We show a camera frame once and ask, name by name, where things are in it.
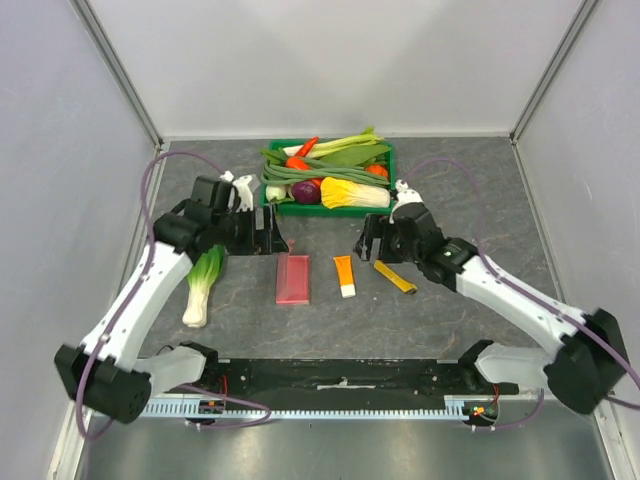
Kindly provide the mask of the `orange white tube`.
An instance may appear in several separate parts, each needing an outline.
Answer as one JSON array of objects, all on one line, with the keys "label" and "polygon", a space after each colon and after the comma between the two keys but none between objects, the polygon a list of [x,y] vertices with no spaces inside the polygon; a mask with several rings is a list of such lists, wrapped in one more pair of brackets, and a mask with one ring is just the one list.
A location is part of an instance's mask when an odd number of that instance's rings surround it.
[{"label": "orange white tube", "polygon": [[340,293],[343,298],[356,296],[355,278],[350,255],[333,258],[339,281]]}]

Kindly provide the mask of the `pink express box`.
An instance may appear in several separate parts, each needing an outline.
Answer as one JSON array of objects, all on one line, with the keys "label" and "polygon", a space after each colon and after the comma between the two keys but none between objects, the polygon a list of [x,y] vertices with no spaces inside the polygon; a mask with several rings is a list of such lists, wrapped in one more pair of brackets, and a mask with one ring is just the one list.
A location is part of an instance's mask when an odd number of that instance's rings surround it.
[{"label": "pink express box", "polygon": [[288,240],[288,251],[278,256],[275,294],[277,305],[310,304],[310,257],[295,254],[294,245],[293,239]]}]

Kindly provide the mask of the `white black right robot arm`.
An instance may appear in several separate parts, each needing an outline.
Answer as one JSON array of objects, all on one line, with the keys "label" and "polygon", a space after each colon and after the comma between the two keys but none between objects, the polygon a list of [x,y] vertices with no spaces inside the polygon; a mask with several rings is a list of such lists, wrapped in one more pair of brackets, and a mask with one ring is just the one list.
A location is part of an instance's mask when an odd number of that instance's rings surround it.
[{"label": "white black right robot arm", "polygon": [[586,313],[542,294],[472,243],[445,236],[424,204],[367,215],[355,253],[369,260],[375,240],[380,261],[413,264],[430,282],[488,307],[536,342],[534,348],[483,347],[458,368],[465,391],[481,393],[492,383],[548,389],[574,412],[590,414],[624,376],[629,359],[611,313]]}]

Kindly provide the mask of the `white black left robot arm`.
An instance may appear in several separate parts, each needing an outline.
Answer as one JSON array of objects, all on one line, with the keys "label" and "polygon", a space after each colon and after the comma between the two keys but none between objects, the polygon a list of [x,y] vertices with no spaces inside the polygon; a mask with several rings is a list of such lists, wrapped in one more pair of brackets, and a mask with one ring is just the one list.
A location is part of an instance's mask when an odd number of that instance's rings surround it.
[{"label": "white black left robot arm", "polygon": [[142,359],[139,352],[171,293],[214,246],[233,256],[270,255],[288,249],[274,210],[263,208],[257,228],[253,175],[199,176],[189,198],[153,224],[153,236],[132,276],[102,320],[80,345],[61,346],[54,365],[70,399],[122,424],[143,412],[150,398],[188,384],[208,393],[219,369],[203,347],[179,346],[167,357]]}]

